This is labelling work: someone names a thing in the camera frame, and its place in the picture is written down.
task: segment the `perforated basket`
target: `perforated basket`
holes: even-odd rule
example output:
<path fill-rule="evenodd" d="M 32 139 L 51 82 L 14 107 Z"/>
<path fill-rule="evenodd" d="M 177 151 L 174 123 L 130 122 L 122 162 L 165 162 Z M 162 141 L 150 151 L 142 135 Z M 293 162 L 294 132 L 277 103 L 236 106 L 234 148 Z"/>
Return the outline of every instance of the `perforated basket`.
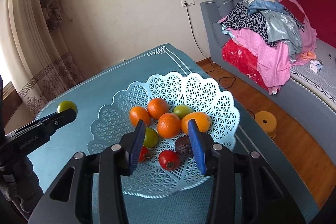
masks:
<path fill-rule="evenodd" d="M 189 105 L 194 111 L 207 113 L 212 120 L 208 133 L 215 142 L 233 150 L 235 131 L 239 124 L 239 111 L 229 91 L 220 91 L 212 78 L 203 79 L 197 73 L 182 77 L 177 72 L 165 76 L 152 75 L 146 83 L 134 82 L 127 90 L 117 92 L 112 105 L 102 106 L 98 119 L 91 125 L 94 140 L 88 143 L 90 154 L 102 152 L 108 146 L 120 141 L 121 136 L 134 130 L 128 113 L 134 106 L 146 107 L 152 98 L 166 100 L 170 112 L 180 104 Z M 150 126 L 156 129 L 157 121 Z M 163 198 L 177 191 L 193 188 L 208 179 L 197 169 L 193 158 L 185 160 L 174 171 L 163 170 L 158 163 L 161 151 L 174 150 L 173 139 L 159 138 L 159 143 L 151 151 L 151 159 L 138 164 L 130 177 L 122 177 L 123 192 L 145 198 Z"/>

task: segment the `tangerine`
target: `tangerine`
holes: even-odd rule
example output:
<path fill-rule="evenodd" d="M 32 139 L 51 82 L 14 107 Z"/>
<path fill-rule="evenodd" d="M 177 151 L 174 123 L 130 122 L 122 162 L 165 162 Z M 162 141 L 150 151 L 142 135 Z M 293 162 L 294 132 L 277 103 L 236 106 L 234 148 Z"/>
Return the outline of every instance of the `tangerine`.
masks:
<path fill-rule="evenodd" d="M 207 132 L 211 126 L 211 118 L 204 112 L 193 112 L 183 117 L 181 128 L 184 134 L 188 134 L 188 123 L 195 119 L 200 132 Z"/>
<path fill-rule="evenodd" d="M 129 119 L 134 127 L 137 126 L 139 120 L 143 120 L 147 126 L 151 124 L 151 117 L 147 110 L 142 106 L 132 107 L 129 111 Z"/>
<path fill-rule="evenodd" d="M 174 113 L 165 113 L 157 124 L 157 132 L 163 138 L 170 139 L 176 137 L 181 130 L 181 120 Z"/>
<path fill-rule="evenodd" d="M 154 119 L 160 119 L 160 117 L 169 111 L 168 103 L 161 98 L 154 98 L 149 101 L 147 111 Z"/>

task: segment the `yellow stool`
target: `yellow stool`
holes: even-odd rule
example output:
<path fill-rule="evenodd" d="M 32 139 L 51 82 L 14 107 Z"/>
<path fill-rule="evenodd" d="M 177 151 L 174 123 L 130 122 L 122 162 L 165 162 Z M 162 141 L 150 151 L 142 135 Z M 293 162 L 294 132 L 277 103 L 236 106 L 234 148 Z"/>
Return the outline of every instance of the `yellow stool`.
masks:
<path fill-rule="evenodd" d="M 272 113 L 267 111 L 258 112 L 255 115 L 255 121 L 271 139 L 275 137 L 277 129 L 277 119 Z"/>

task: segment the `small white box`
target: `small white box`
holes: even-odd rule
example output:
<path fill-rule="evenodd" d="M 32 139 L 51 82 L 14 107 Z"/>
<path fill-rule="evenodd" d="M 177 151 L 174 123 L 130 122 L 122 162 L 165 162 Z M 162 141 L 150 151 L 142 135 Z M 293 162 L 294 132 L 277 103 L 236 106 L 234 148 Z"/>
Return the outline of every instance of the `small white box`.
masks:
<path fill-rule="evenodd" d="M 321 71 L 323 68 L 323 66 L 320 64 L 319 61 L 317 60 L 311 60 L 310 61 L 310 69 L 315 72 L 318 73 L 319 71 Z"/>

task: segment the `green tomato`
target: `green tomato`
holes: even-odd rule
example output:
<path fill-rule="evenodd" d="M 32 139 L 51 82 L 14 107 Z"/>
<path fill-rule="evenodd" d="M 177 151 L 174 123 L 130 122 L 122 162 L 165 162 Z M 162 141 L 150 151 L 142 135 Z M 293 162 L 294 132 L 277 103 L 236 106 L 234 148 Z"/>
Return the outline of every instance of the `green tomato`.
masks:
<path fill-rule="evenodd" d="M 143 145 L 148 148 L 154 147 L 158 142 L 159 135 L 153 128 L 146 128 Z"/>
<path fill-rule="evenodd" d="M 67 110 L 69 108 L 72 108 L 76 112 L 76 115 L 77 115 L 77 113 L 78 113 L 77 106 L 72 101 L 63 101 L 63 102 L 60 102 L 59 105 L 58 105 L 58 107 L 57 107 L 57 113 L 65 111 L 65 110 Z"/>
<path fill-rule="evenodd" d="M 173 112 L 180 118 L 180 120 L 182 120 L 184 116 L 187 116 L 194 111 L 191 107 L 187 105 L 178 105 L 174 108 Z"/>

